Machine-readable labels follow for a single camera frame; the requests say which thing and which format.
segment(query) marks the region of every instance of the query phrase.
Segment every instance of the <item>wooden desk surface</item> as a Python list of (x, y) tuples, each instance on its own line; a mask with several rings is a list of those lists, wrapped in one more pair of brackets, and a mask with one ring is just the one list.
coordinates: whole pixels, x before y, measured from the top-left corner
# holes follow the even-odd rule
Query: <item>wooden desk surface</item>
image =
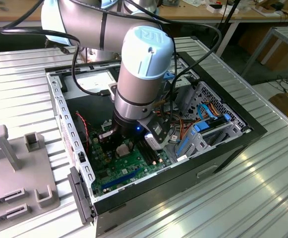
[[(28, 11), (37, 0), (4, 0), (5, 7), (9, 11), (0, 10), (0, 21), (14, 21)], [(40, 21), (41, 9), (36, 10), (27, 21)], [(180, 3), (180, 7), (161, 6), (160, 16), (167, 19), (181, 19), (181, 20), (218, 20), (222, 18), (219, 13), (213, 14), (209, 12), (204, 5), (194, 7), (185, 2)], [(246, 13), (238, 13), (232, 19), (246, 19), (246, 20), (266, 20), (266, 19), (279, 19), (280, 17), (264, 17), (254, 10)]]

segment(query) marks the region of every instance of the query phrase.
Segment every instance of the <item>workbench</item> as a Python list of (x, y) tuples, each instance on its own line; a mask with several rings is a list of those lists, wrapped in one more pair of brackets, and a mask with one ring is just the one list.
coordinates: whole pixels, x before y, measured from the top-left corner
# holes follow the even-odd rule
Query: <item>workbench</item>
[(252, 54), (252, 56), (247, 61), (244, 70), (241, 73), (241, 76), (244, 77), (246, 73), (249, 71), (250, 67), (253, 65), (259, 54), (264, 49), (265, 45), (269, 42), (272, 36), (276, 36), (278, 40), (276, 41), (275, 45), (278, 47), (281, 42), (285, 42), (288, 44), (288, 27), (273, 27), (269, 30), (269, 32), (266, 34), (262, 42), (259, 44), (259, 46), (256, 48), (255, 52)]
[[(177, 38), (177, 51), (195, 60), (208, 50)], [(0, 232), (0, 237), (93, 237), (83, 226), (67, 180), (64, 151), (45, 68), (71, 64), (58, 49), (0, 53), (0, 124), (9, 138), (36, 131), (45, 137), (60, 207)], [(227, 168), (148, 210), (103, 237), (288, 237), (288, 119), (211, 54), (200, 64), (266, 129), (267, 134)]]
[[(15, 21), (22, 14), (28, 11), (37, 0), (6, 0), (5, 7), (9, 9), (8, 12), (0, 10), (0, 27)], [(41, 26), (41, 8), (35, 11), (27, 20), (20, 24), (20, 26)], [(222, 19), (222, 15), (219, 13), (211, 13), (206, 9), (206, 6), (201, 5), (194, 7), (183, 1), (180, 2), (179, 7), (161, 6), (159, 7), (159, 15), (170, 20), (181, 20), (188, 22), (198, 23), (219, 23)], [(240, 23), (262, 23), (262, 22), (288, 22), (288, 18), (284, 16), (272, 16), (265, 17), (255, 10), (250, 10), (245, 13), (238, 13), (232, 16), (230, 20), (230, 27), (223, 38), (218, 50), (217, 55), (221, 56), (224, 49), (228, 45), (232, 35), (234, 34), (237, 26)]]

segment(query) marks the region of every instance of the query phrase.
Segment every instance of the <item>metal rack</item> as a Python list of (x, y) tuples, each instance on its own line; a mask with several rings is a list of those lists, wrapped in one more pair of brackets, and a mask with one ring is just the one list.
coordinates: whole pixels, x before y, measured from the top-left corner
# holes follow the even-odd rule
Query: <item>metal rack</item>
[[(175, 41), (177, 51), (187, 51), (195, 60), (208, 50), (191, 38)], [(81, 224), (72, 196), (69, 159), (44, 72), (71, 60), (58, 49), (0, 53), (0, 123), (9, 126), (10, 138), (33, 130), (43, 134), (60, 198), (57, 209), (3, 230), (0, 237), (78, 238), (95, 232), (94, 227)], [(201, 66), (267, 134), (223, 171), (104, 237), (288, 237), (288, 119), (215, 54)]]
[[(244, 77), (246, 73), (251, 68), (252, 64), (255, 62), (256, 58), (259, 56), (259, 54), (263, 51), (266, 44), (269, 42), (270, 38), (272, 36), (276, 36), (279, 40), (285, 42), (288, 44), (288, 27), (272, 27), (264, 37), (264, 39), (261, 41), (261, 43), (258, 45), (252, 56), (247, 61), (241, 76)], [(281, 41), (277, 41), (277, 43), (273, 46), (273, 48), (277, 48)]]

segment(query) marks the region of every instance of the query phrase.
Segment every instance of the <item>motherboard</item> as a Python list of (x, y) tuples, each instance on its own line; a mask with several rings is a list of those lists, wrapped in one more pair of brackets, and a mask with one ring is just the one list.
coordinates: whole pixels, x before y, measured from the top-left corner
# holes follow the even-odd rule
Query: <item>motherboard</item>
[(101, 133), (101, 129), (89, 133), (92, 152), (88, 158), (96, 178), (92, 183), (95, 196), (119, 189), (171, 165), (164, 151), (149, 151), (150, 148), (146, 148), (143, 141), (136, 144), (133, 150), (130, 150), (131, 142), (126, 139), (115, 151), (104, 151), (98, 140)]

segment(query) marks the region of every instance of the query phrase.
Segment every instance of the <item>black cable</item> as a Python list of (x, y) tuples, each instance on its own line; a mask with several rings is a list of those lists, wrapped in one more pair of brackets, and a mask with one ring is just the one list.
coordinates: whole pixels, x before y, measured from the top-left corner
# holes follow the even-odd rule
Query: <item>black cable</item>
[[(222, 16), (222, 18), (221, 18), (221, 21), (220, 21), (220, 23), (218, 24), (218, 29), (220, 29), (220, 27), (221, 27), (221, 25), (222, 25), (222, 22), (223, 22), (223, 19), (224, 19), (224, 16), (225, 16), (225, 12), (227, 11), (227, 7), (228, 7), (228, 0), (227, 0), (226, 5), (225, 5), (225, 9), (224, 9), (224, 13), (223, 13), (223, 16)], [(210, 46), (213, 46), (213, 43), (214, 43), (214, 41), (216, 40), (216, 36), (217, 36), (217, 35), (214, 35), (214, 36), (213, 36)]]
[(282, 83), (288, 85), (288, 79), (287, 78), (284, 78), (282, 77), (281, 75), (277, 75), (277, 79), (276, 80), (273, 80), (273, 82), (276, 82), (280, 87), (277, 87), (277, 86), (274, 86), (273, 84), (271, 84), (270, 81), (267, 81), (267, 83), (269, 85), (271, 85), (273, 88), (276, 88), (278, 89), (279, 91), (283, 92), (283, 93), (287, 93), (288, 92), (288, 88), (286, 88), (284, 85), (282, 85)]
[[(163, 17), (160, 17), (146, 9), (144, 9), (143, 7), (141, 7), (140, 5), (134, 3), (132, 0), (125, 0), (127, 1), (128, 3), (132, 4), (133, 6), (135, 6), (136, 8), (138, 8), (139, 10), (141, 10), (143, 13), (149, 15), (150, 17), (153, 17), (155, 19), (151, 19), (151, 18), (147, 18), (147, 17), (140, 17), (140, 16), (133, 16), (133, 15), (126, 15), (126, 14), (122, 14), (122, 13), (119, 13), (119, 12), (112, 12), (112, 11), (107, 11), (105, 9), (101, 9), (101, 8), (98, 8), (98, 7), (94, 7), (90, 4), (87, 4), (85, 2), (81, 2), (79, 0), (70, 0), (71, 2), (74, 2), (76, 4), (79, 4), (79, 5), (82, 5), (82, 6), (85, 6), (87, 8), (90, 8), (90, 9), (94, 9), (96, 11), (100, 11), (102, 13), (106, 13), (106, 14), (110, 14), (110, 15), (114, 15), (114, 16), (118, 16), (118, 17), (124, 17), (124, 18), (132, 18), (132, 19), (138, 19), (138, 20), (145, 20), (145, 21), (150, 21), (150, 22), (153, 22), (153, 23), (156, 23), (156, 24), (159, 24), (159, 25), (162, 25), (164, 28), (165, 28), (165, 25), (160, 22), (160, 21), (157, 21), (157, 20), (161, 20), (163, 22), (167, 22), (167, 23), (172, 23), (172, 24), (186, 24), (186, 25), (199, 25), (199, 26), (205, 26), (205, 27), (208, 27), (208, 28), (212, 28), (214, 29), (217, 34), (219, 35), (219, 40), (217, 41), (217, 43), (215, 44), (215, 46), (209, 51), (207, 52), (200, 60), (198, 60), (195, 64), (193, 64), (191, 66), (191, 68), (193, 68), (194, 66), (196, 66), (197, 64), (199, 64), (202, 60), (204, 60), (207, 56), (209, 56), (220, 44), (221, 40), (222, 40), (222, 36), (221, 36), (221, 33), (220, 31), (213, 27), (213, 26), (210, 26), (210, 25), (206, 25), (206, 24), (202, 24), (202, 23), (189, 23), (189, 22), (180, 22), (180, 21), (172, 21), (172, 20), (168, 20), (168, 19), (165, 19)], [(173, 101), (172, 101), (172, 95), (173, 95), (173, 89), (174, 89), (174, 86), (175, 86), (175, 83), (177, 81), (177, 79), (183, 75), (184, 73), (186, 73), (187, 71), (189, 71), (191, 68), (187, 68), (187, 69), (184, 69), (181, 73), (181, 75), (178, 77), (177, 73), (176, 73), (176, 66), (177, 66), (177, 60), (176, 60), (176, 48), (175, 48), (175, 42), (174, 42), (174, 38), (169, 35), (169, 37), (171, 37), (172, 41), (173, 41), (173, 51), (174, 51), (174, 63), (175, 63), (175, 78), (171, 84), (171, 89), (169, 91), (169, 95), (170, 95), (170, 121), (172, 120), (172, 116), (173, 116)]]
[(75, 64), (76, 60), (79, 54), (79, 47), (80, 47), (80, 41), (75, 36), (72, 36), (67, 33), (57, 32), (57, 31), (51, 31), (51, 30), (41, 30), (41, 29), (28, 29), (23, 27), (16, 27), (18, 24), (23, 22), (27, 17), (29, 17), (42, 3), (44, 0), (39, 0), (30, 10), (28, 10), (25, 14), (23, 14), (19, 19), (15, 20), (14, 22), (11, 22), (10, 24), (0, 28), (0, 32), (2, 34), (11, 34), (11, 35), (49, 35), (49, 36), (58, 36), (58, 37), (64, 37), (68, 38), (70, 40), (74, 40), (76, 42), (76, 48), (73, 55), (72, 65), (71, 65), (71, 73), (72, 78), (76, 86), (84, 93), (89, 95), (95, 95), (95, 96), (107, 96), (110, 94), (109, 90), (102, 90), (98, 93), (93, 93), (85, 90), (82, 88), (79, 83), (77, 82), (76, 76), (75, 76)]
[(285, 12), (285, 15), (287, 16), (287, 19), (288, 19), (288, 13), (287, 12)]
[[(201, 61), (203, 61), (206, 57), (208, 57), (221, 43), (221, 40), (222, 40), (222, 35), (221, 35), (221, 32), (213, 27), (213, 26), (210, 26), (210, 25), (206, 25), (206, 24), (202, 24), (202, 23), (189, 23), (189, 22), (180, 22), (180, 21), (173, 21), (173, 20), (168, 20), (168, 19), (165, 19), (163, 17), (160, 17), (148, 10), (146, 10), (145, 8), (141, 7), (140, 5), (136, 4), (133, 2), (133, 0), (125, 0), (126, 2), (132, 4), (134, 7), (136, 7), (137, 9), (141, 10), (142, 12), (144, 12), (145, 14), (155, 18), (155, 19), (158, 19), (160, 21), (163, 21), (163, 22), (167, 22), (167, 23), (171, 23), (171, 24), (182, 24), (182, 25), (198, 25), (198, 26), (205, 26), (205, 27), (208, 27), (208, 28), (211, 28), (213, 30), (216, 31), (216, 33), (218, 34), (218, 41), (216, 42), (216, 44), (199, 60), (197, 60), (194, 64), (192, 64), (190, 67), (184, 69), (180, 74), (177, 74), (176, 73), (176, 68), (177, 68), (177, 65), (176, 65), (176, 47), (175, 47), (175, 43), (174, 43), (174, 39), (172, 37), (172, 40), (173, 40), (173, 51), (174, 51), (174, 63), (175, 63), (175, 78), (173, 79), (172, 81), (172, 84), (170, 86), (170, 90), (169, 90), (169, 96), (170, 96), (170, 121), (173, 119), (173, 89), (175, 87), (175, 83), (176, 81), (178, 80), (178, 78), (180, 76), (182, 76), (183, 74), (185, 74), (186, 72), (188, 72), (190, 69), (192, 69), (193, 67), (195, 67), (196, 65), (198, 65)], [(163, 108), (164, 106), (162, 105), (161, 106), (161, 114), (163, 113)]]

